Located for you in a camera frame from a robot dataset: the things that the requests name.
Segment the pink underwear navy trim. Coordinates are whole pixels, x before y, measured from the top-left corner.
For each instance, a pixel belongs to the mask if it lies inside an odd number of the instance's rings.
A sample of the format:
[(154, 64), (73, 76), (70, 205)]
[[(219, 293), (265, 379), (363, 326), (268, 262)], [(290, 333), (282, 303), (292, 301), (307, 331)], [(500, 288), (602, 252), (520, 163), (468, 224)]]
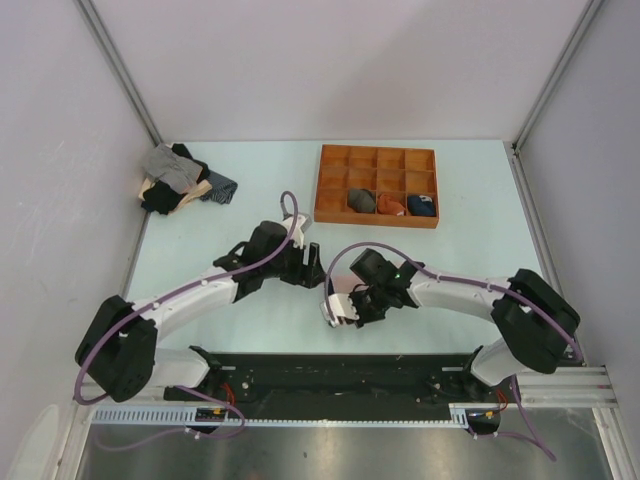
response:
[(327, 278), (328, 295), (333, 294), (349, 294), (353, 289), (360, 284), (360, 280), (353, 274), (349, 275), (332, 275)]

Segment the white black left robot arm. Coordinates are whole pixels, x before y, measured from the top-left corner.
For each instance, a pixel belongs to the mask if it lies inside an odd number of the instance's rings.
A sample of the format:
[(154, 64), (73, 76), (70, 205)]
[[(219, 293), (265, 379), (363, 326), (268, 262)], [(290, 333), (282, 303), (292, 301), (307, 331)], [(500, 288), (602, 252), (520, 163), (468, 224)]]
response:
[(269, 279), (312, 289), (325, 279), (320, 247), (305, 244), (308, 216), (263, 221), (250, 239), (237, 244), (201, 275), (172, 292), (128, 302), (119, 295), (99, 307), (75, 353), (82, 376), (89, 376), (115, 402), (147, 387), (187, 387), (197, 398), (214, 397), (221, 387), (219, 364), (201, 347), (183, 350), (160, 342), (189, 322), (257, 292)]

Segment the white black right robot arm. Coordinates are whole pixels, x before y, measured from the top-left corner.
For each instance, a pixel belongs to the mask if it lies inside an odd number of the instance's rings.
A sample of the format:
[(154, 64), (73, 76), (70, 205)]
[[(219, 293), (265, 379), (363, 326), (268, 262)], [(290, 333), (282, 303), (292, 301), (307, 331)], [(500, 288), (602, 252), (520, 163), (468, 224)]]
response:
[(486, 400), (503, 380), (524, 370), (552, 374), (568, 349), (578, 351), (578, 313), (531, 270), (482, 280), (430, 270), (409, 258), (397, 266), (372, 248), (350, 269), (361, 286), (346, 295), (339, 316), (357, 327), (404, 307), (450, 310), (496, 326), (498, 340), (474, 350), (460, 374), (462, 391), (473, 401)]

